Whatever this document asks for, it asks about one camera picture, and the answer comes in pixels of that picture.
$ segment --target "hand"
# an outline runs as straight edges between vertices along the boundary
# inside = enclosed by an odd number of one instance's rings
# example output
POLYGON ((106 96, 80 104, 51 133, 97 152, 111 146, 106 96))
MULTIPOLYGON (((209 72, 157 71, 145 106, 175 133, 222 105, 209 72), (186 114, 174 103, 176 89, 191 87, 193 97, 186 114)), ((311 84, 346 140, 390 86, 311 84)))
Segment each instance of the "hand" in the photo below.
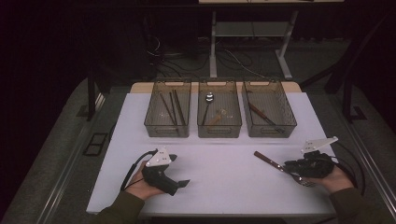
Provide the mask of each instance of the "hand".
POLYGON ((164 193, 162 190, 150 186, 143 178, 142 170, 145 167, 147 161, 142 161, 139 170, 132 176, 129 184, 132 184, 125 189, 125 192, 133 194, 134 196, 146 200, 151 196, 164 193))
POLYGON ((320 184, 330 193, 334 193, 341 189, 354 188, 347 175, 335 165, 332 172, 324 178, 303 177, 303 180, 320 184))

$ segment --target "white plastic part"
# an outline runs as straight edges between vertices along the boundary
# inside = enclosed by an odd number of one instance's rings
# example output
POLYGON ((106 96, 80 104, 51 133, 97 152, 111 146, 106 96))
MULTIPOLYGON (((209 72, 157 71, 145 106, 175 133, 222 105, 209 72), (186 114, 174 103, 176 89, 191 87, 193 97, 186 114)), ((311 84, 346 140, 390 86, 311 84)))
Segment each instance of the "white plastic part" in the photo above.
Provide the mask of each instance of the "white plastic part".
POLYGON ((321 147, 325 147, 333 142, 336 142, 338 138, 334 136, 333 138, 324 138, 317 140, 307 140, 305 142, 304 148, 301 150, 303 153, 313 152, 319 150, 321 147))
POLYGON ((147 167, 151 166, 160 166, 160 165, 168 165, 172 162, 171 158, 169 157, 168 151, 166 147, 163 147, 158 150, 157 153, 149 161, 146 163, 147 167))

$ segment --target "forearm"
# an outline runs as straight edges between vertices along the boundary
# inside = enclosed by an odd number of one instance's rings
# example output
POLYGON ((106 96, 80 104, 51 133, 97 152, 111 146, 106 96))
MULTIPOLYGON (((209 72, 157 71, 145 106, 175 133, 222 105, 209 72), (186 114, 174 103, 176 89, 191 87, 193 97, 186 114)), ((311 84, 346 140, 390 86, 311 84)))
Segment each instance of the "forearm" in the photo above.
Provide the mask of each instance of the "forearm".
POLYGON ((116 201, 100 212, 91 224, 134 224, 144 204, 136 196, 121 191, 116 201))
POLYGON ((342 189, 331 194, 330 199, 340 224, 391 224, 391 215, 373 208, 357 189, 342 189))

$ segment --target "background desk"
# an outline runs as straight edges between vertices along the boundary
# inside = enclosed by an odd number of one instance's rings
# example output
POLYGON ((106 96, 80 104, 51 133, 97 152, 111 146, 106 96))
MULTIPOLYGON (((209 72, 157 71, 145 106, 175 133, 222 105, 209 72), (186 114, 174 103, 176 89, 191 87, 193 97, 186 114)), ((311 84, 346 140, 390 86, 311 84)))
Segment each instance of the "background desk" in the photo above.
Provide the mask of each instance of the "background desk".
MULTIPOLYGON (((157 147, 167 147, 169 153, 178 155, 166 170, 167 175, 174 180, 190 179, 191 182, 173 197, 164 194, 149 199, 143 216, 285 217, 333 213, 325 189, 300 186, 288 175, 253 156, 258 150, 279 163, 300 159, 305 140, 326 137, 306 94, 298 92, 295 84, 286 84, 294 87, 290 88, 294 92, 287 95, 298 122, 288 139, 249 138, 243 110, 239 138, 199 138, 198 95, 194 91, 190 137, 150 138, 143 124, 150 94, 137 93, 145 89, 142 86, 150 84, 135 85, 120 112, 87 208, 89 213, 100 212, 111 205, 132 163, 157 147)), ((321 151, 333 155, 330 147, 321 151)))

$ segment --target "dark floor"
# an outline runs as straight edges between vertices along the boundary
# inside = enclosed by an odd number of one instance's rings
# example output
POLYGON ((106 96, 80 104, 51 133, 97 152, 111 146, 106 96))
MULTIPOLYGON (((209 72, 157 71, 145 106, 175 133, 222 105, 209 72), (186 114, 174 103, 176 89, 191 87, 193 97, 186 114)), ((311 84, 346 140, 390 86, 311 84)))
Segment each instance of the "dark floor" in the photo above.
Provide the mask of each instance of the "dark floor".
MULTIPOLYGON (((158 77, 208 77, 208 45, 202 39, 202 53, 198 57, 184 58, 169 50, 166 60, 157 66, 158 77)), ((263 76, 281 77, 274 49, 281 42, 271 39, 256 39, 239 42, 221 40, 218 47, 218 76, 237 77, 257 76, 244 69, 263 76)), ((344 40, 324 40, 321 42, 291 42, 286 53, 293 81, 298 83, 329 67, 343 55, 348 46, 344 40)), ((390 189, 396 189, 396 138, 395 133, 365 96, 357 88, 353 91, 354 106, 358 106, 367 119, 347 124, 341 115, 341 92, 326 94, 323 86, 327 78, 304 89, 315 108, 318 118, 328 136, 337 136, 339 142, 359 157, 357 148, 362 143, 376 162, 390 189)), ((82 82, 64 106, 42 147, 35 164, 26 176, 18 194, 2 223, 88 223, 92 218, 85 212, 92 189, 106 154, 109 136, 99 157, 85 157, 81 152, 94 133, 107 133, 118 119, 120 109, 130 87, 115 87, 110 94, 99 98, 98 111, 91 122, 78 117, 80 108, 87 104, 87 83, 82 82)), ((332 145, 334 153, 350 163, 356 172, 359 167, 340 145, 332 145)), ((375 206, 388 210, 377 184, 364 169, 366 176, 365 198, 375 206)), ((286 223, 315 223, 324 217, 283 217, 286 223)), ((240 219, 237 223, 267 223, 263 219, 240 219)), ((222 223, 210 219, 209 223, 222 223)))

